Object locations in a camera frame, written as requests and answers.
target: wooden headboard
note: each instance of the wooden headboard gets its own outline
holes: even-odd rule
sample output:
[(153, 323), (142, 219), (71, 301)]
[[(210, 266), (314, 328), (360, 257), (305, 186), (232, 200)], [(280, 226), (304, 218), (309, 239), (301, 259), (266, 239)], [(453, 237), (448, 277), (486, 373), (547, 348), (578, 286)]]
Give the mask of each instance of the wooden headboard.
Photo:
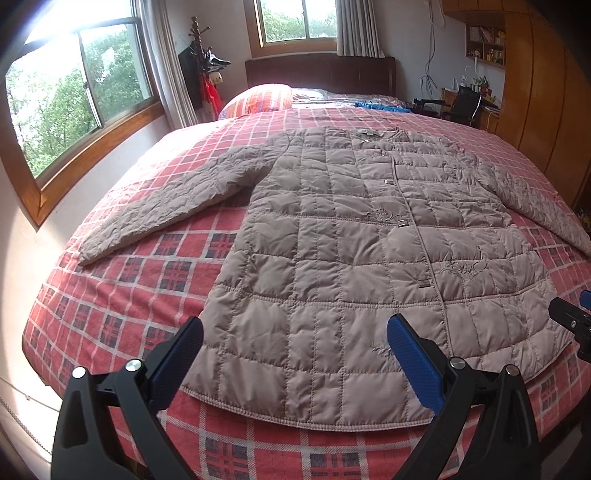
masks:
[(248, 87), (285, 83), (293, 88), (322, 88), (334, 93), (396, 96), (396, 59), (339, 57), (304, 53), (248, 60)]

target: window frame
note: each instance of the window frame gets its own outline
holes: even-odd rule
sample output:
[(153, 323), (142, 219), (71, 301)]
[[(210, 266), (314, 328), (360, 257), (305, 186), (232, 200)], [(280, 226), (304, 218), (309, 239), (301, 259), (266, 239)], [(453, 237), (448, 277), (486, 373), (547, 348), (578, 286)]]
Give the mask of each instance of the window frame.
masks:
[(265, 23), (262, 17), (261, 0), (244, 0), (244, 14), (246, 29), (251, 45), (252, 58), (269, 57), (286, 53), (335, 52), (336, 38), (311, 38), (306, 0), (302, 0), (304, 9), (304, 26), (306, 38), (299, 40), (284, 40), (267, 42), (265, 37)]
[[(30, 221), (36, 228), (43, 224), (61, 199), (102, 158), (141, 128), (164, 115), (164, 108), (158, 97), (154, 74), (150, 69), (147, 57), (141, 19), (137, 14), (137, 4), (134, 0), (131, 0), (131, 4), (133, 17), (98, 22), (74, 29), (69, 33), (78, 34), (91, 28), (134, 24), (136, 40), (151, 97), (142, 100), (108, 121), (101, 122), (97, 128), (79, 139), (57, 157), (37, 178), (33, 176), (18, 142), (8, 104), (6, 82), (1, 79), (0, 137), (3, 141), (0, 142), (0, 159), (13, 188), (29, 215)], [(29, 16), (23, 19), (24, 23), (38, 13), (39, 2), (31, 2)], [(18, 31), (19, 27), (22, 28), (23, 24), (14, 27), (14, 31)], [(26, 44), (18, 58), (40, 48), (54, 38), (48, 37)], [(87, 94), (90, 92), (89, 88), (85, 90)]]

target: green foliage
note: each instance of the green foliage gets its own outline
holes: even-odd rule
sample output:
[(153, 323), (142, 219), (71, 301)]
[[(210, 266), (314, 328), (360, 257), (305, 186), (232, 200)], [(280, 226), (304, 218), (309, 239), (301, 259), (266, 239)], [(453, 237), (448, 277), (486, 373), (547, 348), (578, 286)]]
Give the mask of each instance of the green foliage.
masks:
[[(123, 30), (85, 46), (89, 83), (104, 120), (143, 99), (127, 35)], [(6, 84), (12, 123), (35, 177), (97, 127), (78, 68), (50, 85), (43, 72), (27, 74), (15, 64)]]
[[(97, 40), (85, 48), (85, 52), (89, 81), (97, 108), (105, 120), (144, 99), (127, 31)], [(113, 56), (110, 63), (106, 61), (109, 54)]]
[[(268, 5), (262, 2), (262, 17), (265, 23), (265, 35), (267, 41), (294, 40), (306, 37), (304, 17), (289, 17), (269, 9)], [(336, 16), (331, 12), (325, 19), (309, 19), (310, 36), (336, 37)]]

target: black office chair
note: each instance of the black office chair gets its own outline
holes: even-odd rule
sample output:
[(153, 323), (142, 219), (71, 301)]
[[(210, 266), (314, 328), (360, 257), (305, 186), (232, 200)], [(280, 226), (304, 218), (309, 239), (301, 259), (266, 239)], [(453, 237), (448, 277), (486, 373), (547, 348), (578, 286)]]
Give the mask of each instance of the black office chair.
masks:
[[(444, 120), (449, 120), (450, 122), (473, 127), (475, 126), (478, 109), (480, 108), (482, 101), (483, 100), (479, 92), (475, 92), (468, 87), (460, 87), (460, 90), (457, 93), (456, 101), (453, 102), (453, 105), (446, 104), (444, 100), (414, 99), (412, 111), (413, 113), (417, 113), (419, 115), (442, 118)], [(428, 103), (451, 107), (451, 110), (449, 112), (441, 112), (441, 115), (439, 115), (433, 110), (426, 110), (424, 108)]]

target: wooden window frame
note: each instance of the wooden window frame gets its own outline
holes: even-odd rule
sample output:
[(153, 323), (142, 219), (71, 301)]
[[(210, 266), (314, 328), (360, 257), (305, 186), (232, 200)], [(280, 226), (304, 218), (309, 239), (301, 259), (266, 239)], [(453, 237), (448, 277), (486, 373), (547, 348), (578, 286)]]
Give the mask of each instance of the wooden window frame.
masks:
[[(29, 20), (39, 9), (33, 2)], [(68, 148), (36, 179), (22, 153), (12, 124), (6, 83), (0, 83), (0, 159), (4, 165), (30, 221), (39, 228), (72, 187), (100, 160), (121, 145), (134, 133), (164, 115), (164, 108), (155, 91), (154, 76), (146, 57), (146, 46), (141, 29), (137, 28), (139, 48), (152, 96), (121, 112), (99, 128)]]
[[(306, 2), (303, 1), (302, 4), (304, 8), (306, 36), (309, 36)], [(265, 25), (262, 20), (261, 0), (244, 0), (244, 14), (246, 16), (248, 38), (251, 44), (251, 55), (254, 59), (287, 53), (336, 51), (336, 38), (305, 38), (301, 40), (267, 42), (265, 40)]]

